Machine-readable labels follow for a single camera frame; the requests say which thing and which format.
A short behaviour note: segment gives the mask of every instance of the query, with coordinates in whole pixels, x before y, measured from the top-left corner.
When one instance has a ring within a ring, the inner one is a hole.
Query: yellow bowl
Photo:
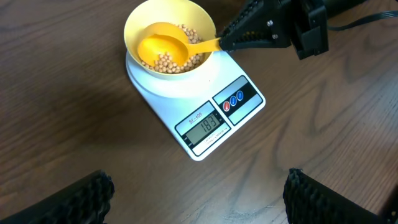
[[[147,69],[141,64],[137,47],[141,42],[140,33],[147,26],[155,22],[170,22],[185,24],[191,29],[196,29],[203,40],[214,39],[216,27],[207,12],[189,0],[148,0],[133,10],[124,26],[124,43],[131,57],[151,75],[169,79],[179,79],[189,76],[189,73],[198,72],[213,53],[205,54],[205,61],[196,69],[179,74],[166,74]]]

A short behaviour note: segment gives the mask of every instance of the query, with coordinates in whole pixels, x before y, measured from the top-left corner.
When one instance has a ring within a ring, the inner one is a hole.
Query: white scale
[[[195,161],[203,160],[266,105],[226,52],[214,52],[195,75],[183,80],[150,75],[128,53],[126,66],[134,86]]]

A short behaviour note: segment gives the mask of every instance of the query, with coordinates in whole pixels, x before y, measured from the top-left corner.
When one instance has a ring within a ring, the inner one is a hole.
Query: wooden table
[[[267,106],[194,162],[126,75],[141,2],[0,1],[0,219],[97,169],[116,185],[109,223],[287,223],[291,167],[380,211],[397,183],[398,19],[330,32],[330,51],[303,61],[235,52]],[[218,30],[244,3],[197,2]],[[330,24],[393,9],[370,0]]]

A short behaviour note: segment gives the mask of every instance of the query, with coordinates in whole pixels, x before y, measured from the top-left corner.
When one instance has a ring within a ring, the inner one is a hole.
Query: yellow spoon
[[[145,63],[155,66],[159,54],[166,52],[173,57],[173,62],[182,66],[195,54],[221,50],[217,39],[208,40],[199,44],[189,44],[184,31],[168,22],[156,22],[144,29],[142,41],[138,45],[138,54]]]

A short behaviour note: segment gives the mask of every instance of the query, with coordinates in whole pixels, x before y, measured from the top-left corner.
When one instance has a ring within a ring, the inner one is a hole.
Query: red button
[[[223,108],[224,108],[224,111],[225,111],[225,112],[228,112],[229,109],[231,108],[230,103],[229,103],[228,101],[225,101],[225,102],[224,102],[224,105],[223,105]]]

